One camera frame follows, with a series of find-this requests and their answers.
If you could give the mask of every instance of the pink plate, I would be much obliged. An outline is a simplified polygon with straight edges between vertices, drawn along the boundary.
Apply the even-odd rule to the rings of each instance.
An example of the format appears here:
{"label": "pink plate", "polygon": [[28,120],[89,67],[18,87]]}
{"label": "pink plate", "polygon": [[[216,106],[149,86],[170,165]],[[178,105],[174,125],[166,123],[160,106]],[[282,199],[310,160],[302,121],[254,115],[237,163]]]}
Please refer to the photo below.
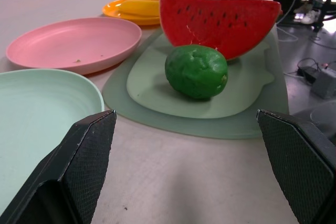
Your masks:
{"label": "pink plate", "polygon": [[8,59],[23,68],[57,68],[88,74],[126,59],[141,29],[119,18],[82,18],[32,30],[7,48]]}

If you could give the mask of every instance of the translucent green tray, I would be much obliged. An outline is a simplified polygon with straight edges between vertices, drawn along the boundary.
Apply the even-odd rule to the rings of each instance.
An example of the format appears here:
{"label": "translucent green tray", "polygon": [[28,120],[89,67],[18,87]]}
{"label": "translucent green tray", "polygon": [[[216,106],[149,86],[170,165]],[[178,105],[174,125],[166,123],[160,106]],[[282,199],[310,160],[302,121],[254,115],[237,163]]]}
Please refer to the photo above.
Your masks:
{"label": "translucent green tray", "polygon": [[139,105],[127,92],[127,78],[137,59],[161,33],[160,29],[154,32],[115,70],[105,84],[103,88],[105,103],[119,115],[142,124],[182,134],[213,138],[255,138],[261,136],[255,118],[258,109],[288,113],[286,83],[282,74],[278,46],[272,33],[264,39],[270,46],[270,49],[265,51],[265,61],[266,69],[274,75],[275,80],[264,86],[257,100],[245,111],[225,118],[191,119],[163,114]]}

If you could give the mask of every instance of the plate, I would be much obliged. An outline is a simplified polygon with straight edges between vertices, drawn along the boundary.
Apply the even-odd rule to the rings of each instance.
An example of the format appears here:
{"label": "plate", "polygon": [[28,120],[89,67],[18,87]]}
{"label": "plate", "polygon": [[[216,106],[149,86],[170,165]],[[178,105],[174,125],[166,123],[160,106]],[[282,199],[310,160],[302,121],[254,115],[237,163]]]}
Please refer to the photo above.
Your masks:
{"label": "plate", "polygon": [[262,89],[257,100],[246,110],[236,115],[215,119],[183,118],[150,110],[135,102],[127,92],[127,79],[137,59],[162,34],[154,32],[136,51],[112,73],[103,88],[103,97],[108,107],[130,120],[181,134],[223,139],[261,137],[256,120],[258,109],[288,113],[288,99],[285,79],[281,68],[278,44],[272,33],[264,42],[269,45],[265,51],[266,70],[274,81]]}
{"label": "plate", "polygon": [[104,111],[96,86],[76,73],[0,73],[0,215],[36,165],[82,118]]}
{"label": "plate", "polygon": [[116,5],[121,4],[126,0],[116,0],[103,7],[104,15],[114,18],[122,18],[136,23],[139,26],[158,25],[160,24],[159,17],[139,17],[135,15],[122,14],[118,11]]}
{"label": "plate", "polygon": [[222,93],[207,101],[191,99],[175,91],[166,79],[164,64],[173,49],[162,34],[136,61],[127,79],[128,94],[135,102],[168,115],[224,118],[250,107],[263,86],[274,81],[274,76],[265,69],[264,51],[269,46],[261,42],[228,63],[228,81]]}
{"label": "plate", "polygon": [[82,18],[32,30],[7,48],[23,68],[57,68],[89,74],[126,59],[138,46],[141,29],[118,18]]}

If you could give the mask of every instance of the shoe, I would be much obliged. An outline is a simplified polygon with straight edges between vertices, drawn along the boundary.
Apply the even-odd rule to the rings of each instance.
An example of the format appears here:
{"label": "shoe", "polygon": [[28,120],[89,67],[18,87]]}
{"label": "shoe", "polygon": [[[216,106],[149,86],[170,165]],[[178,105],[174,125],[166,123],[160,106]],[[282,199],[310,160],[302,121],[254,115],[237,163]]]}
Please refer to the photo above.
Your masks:
{"label": "shoe", "polygon": [[312,9],[313,9],[313,5],[308,4],[308,2],[305,2],[299,8],[295,9],[294,13],[306,14],[306,13],[310,12]]}
{"label": "shoe", "polygon": [[309,13],[307,13],[303,19],[301,20],[301,23],[306,25],[311,25],[314,22],[318,20],[320,16],[320,12],[318,10],[311,10]]}

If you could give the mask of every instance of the table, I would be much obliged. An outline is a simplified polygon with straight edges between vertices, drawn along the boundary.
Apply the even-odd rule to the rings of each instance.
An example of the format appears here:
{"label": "table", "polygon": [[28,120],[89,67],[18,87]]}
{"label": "table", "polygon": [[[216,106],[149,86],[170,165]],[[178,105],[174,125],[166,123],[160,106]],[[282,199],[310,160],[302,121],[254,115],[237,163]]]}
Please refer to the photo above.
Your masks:
{"label": "table", "polygon": [[[0,72],[15,69],[5,48],[17,36],[52,22],[100,16],[110,1],[0,0]],[[151,32],[144,30],[142,39]],[[88,78],[102,90],[112,71]],[[119,116],[92,223],[298,222],[272,173],[262,139],[192,137]]]}

